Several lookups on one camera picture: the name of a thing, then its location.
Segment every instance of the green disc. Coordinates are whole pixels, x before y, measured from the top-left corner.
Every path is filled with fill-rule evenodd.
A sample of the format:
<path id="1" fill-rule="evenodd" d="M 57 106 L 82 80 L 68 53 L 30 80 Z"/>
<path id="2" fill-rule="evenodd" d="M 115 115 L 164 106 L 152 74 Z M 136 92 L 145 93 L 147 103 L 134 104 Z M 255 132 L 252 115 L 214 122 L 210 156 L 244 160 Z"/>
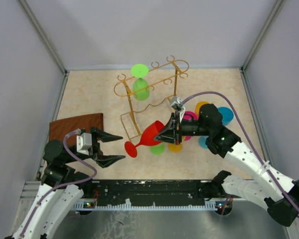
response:
<path id="1" fill-rule="evenodd" d="M 133 84 L 133 92 L 138 91 L 139 89 L 142 89 L 148 85 L 149 84 L 147 83 L 146 80 L 144 80 L 143 78 L 138 78 Z M 146 100 L 148 97 L 150 97 L 150 93 L 147 90 L 144 89 L 144 90 L 136 92 L 134 94 L 135 99 L 137 99 L 138 101 Z"/>
<path id="2" fill-rule="evenodd" d="M 131 74 L 136 78 L 145 77 L 149 73 L 149 68 L 144 64 L 136 64 L 131 68 Z"/>
<path id="3" fill-rule="evenodd" d="M 149 150 L 154 155 L 161 155 L 165 150 L 164 143 L 149 147 Z"/>

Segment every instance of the cable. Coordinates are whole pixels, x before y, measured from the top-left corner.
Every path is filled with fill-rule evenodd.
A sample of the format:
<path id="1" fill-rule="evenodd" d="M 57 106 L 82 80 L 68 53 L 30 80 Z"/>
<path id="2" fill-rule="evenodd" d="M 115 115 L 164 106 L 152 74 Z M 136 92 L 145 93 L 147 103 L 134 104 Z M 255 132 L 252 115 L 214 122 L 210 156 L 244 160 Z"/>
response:
<path id="1" fill-rule="evenodd" d="M 237 119 L 237 122 L 240 126 L 240 128 L 242 129 L 248 143 L 250 144 L 253 152 L 255 153 L 257 159 L 259 160 L 259 162 L 261 163 L 261 165 L 264 165 L 265 163 L 263 162 L 263 160 L 261 159 L 259 153 L 257 152 L 257 150 L 255 149 L 254 145 L 252 144 L 250 138 L 248 137 L 248 134 L 243 126 L 243 124 L 241 123 L 238 114 L 233 106 L 233 104 L 229 101 L 229 99 L 224 96 L 222 93 L 216 92 L 216 91 L 205 91 L 205 92 L 200 92 L 194 95 L 191 95 L 189 97 L 187 97 L 185 100 L 183 100 L 182 104 L 184 105 L 186 102 L 190 101 L 191 99 L 195 98 L 196 96 L 201 96 L 201 95 L 207 95 L 207 94 L 213 94 L 213 95 L 218 95 L 220 97 L 222 97 L 231 107 L 231 109 L 234 112 L 234 115 Z M 290 202 L 290 204 L 296 209 L 296 211 L 299 213 L 299 207 L 293 202 L 293 200 L 290 198 L 290 196 L 288 195 L 288 193 L 282 188 L 282 186 L 280 185 L 280 183 L 278 182 L 278 180 L 275 178 L 275 176 L 273 175 L 273 173 L 270 170 L 267 170 L 268 174 L 270 175 L 270 177 L 273 179 L 273 181 L 275 182 L 275 184 L 277 185 L 277 187 L 279 188 L 279 190 L 282 192 L 283 196 Z"/>
<path id="2" fill-rule="evenodd" d="M 49 191 L 47 191 L 41 198 L 40 200 L 36 203 L 36 207 L 33 209 L 33 211 L 31 212 L 28 220 L 26 221 L 22 231 L 21 231 L 21 234 L 20 234 L 20 237 L 22 238 L 24 236 L 24 233 L 26 231 L 26 229 L 28 228 L 36 210 L 38 209 L 38 207 L 40 207 L 42 201 L 51 193 L 53 192 L 54 190 L 56 189 L 59 189 L 59 188 L 62 188 L 62 187 L 66 187 L 66 186 L 69 186 L 69 185 L 72 185 L 72 184 L 80 184 L 80 183 L 85 183 L 91 179 L 93 179 L 96 174 L 98 173 L 98 171 L 96 170 L 96 168 L 94 168 L 93 166 L 91 166 L 90 164 L 84 162 L 82 159 L 80 159 L 79 157 L 77 157 L 74 153 L 72 153 L 69 149 L 69 147 L 67 146 L 66 144 L 66 141 L 69 137 L 73 136 L 73 135 L 76 135 L 76 134 L 80 134 L 81 133 L 81 130 L 80 129 L 77 129 L 75 131 L 72 131 L 70 133 L 68 133 L 67 135 L 64 136 L 63 138 L 63 146 L 65 148 L 65 150 L 68 152 L 68 154 L 70 154 L 75 160 L 79 161 L 80 163 L 82 163 L 83 165 L 87 166 L 88 168 L 92 169 L 94 171 L 93 175 L 88 177 L 88 178 L 85 178 L 85 179 L 81 179 L 81 180 L 78 180 L 78 181 L 75 181 L 75 182 L 70 182 L 70 183 L 63 183 L 63 184 L 59 184 L 58 186 L 55 186 L 53 188 L 51 188 Z"/>
<path id="3" fill-rule="evenodd" d="M 99 199 L 99 191 L 98 190 L 94 190 L 95 194 L 93 196 L 93 201 L 94 201 L 94 206 L 96 206 L 96 202 Z"/>
<path id="4" fill-rule="evenodd" d="M 221 210 L 221 215 L 222 215 L 222 216 L 224 215 L 225 207 L 226 207 L 226 205 L 227 205 L 227 202 L 228 202 L 228 199 L 229 199 L 229 198 L 230 198 L 230 195 L 228 195 L 228 196 L 226 197 L 226 200 L 225 200 L 225 202 L 224 202 L 223 209 Z"/>
<path id="5" fill-rule="evenodd" d="M 229 203 L 232 204 L 233 201 L 234 201 L 234 195 L 231 195 L 231 196 L 230 196 L 230 199 L 229 199 Z"/>

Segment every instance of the cable tie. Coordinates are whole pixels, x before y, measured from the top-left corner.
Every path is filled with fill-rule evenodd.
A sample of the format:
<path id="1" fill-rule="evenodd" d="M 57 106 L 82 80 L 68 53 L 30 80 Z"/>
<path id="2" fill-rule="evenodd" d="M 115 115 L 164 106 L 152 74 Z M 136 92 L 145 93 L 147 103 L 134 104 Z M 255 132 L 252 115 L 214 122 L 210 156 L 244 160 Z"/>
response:
<path id="1" fill-rule="evenodd" d="M 270 161 L 266 161 L 260 168 L 256 171 L 255 175 L 261 177 L 265 172 L 271 168 Z"/>

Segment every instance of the blue disc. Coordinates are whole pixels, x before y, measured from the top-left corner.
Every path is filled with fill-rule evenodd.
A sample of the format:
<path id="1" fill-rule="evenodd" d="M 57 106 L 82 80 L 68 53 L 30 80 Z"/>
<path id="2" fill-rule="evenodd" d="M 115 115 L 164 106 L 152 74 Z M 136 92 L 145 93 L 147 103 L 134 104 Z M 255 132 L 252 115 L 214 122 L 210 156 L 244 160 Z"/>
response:
<path id="1" fill-rule="evenodd" d="M 223 125 L 228 125 L 230 123 L 230 121 L 233 120 L 234 118 L 234 113 L 232 112 L 231 109 L 227 108 L 227 107 L 219 107 L 218 111 L 221 113 L 221 115 L 223 116 L 223 120 L 222 123 Z"/>
<path id="2" fill-rule="evenodd" d="M 206 145 L 206 139 L 207 138 L 208 138 L 207 136 L 199 137 L 199 139 L 198 139 L 199 146 L 201 146 L 202 148 L 208 148 L 207 145 Z"/>

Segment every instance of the pink disc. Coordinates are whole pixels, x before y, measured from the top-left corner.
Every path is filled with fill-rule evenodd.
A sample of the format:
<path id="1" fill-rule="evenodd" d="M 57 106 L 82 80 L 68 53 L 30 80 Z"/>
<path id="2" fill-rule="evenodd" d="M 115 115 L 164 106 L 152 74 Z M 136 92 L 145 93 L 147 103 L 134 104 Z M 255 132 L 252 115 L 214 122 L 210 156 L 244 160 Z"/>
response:
<path id="1" fill-rule="evenodd" d="M 198 116 L 197 116 L 197 114 L 195 112 L 193 112 L 193 111 L 185 111 L 185 115 L 183 117 L 183 120 L 191 120 L 193 118 L 194 118 L 194 120 L 198 119 Z M 185 141 L 190 140 L 190 138 L 191 138 L 191 136 L 186 136 L 185 137 Z"/>

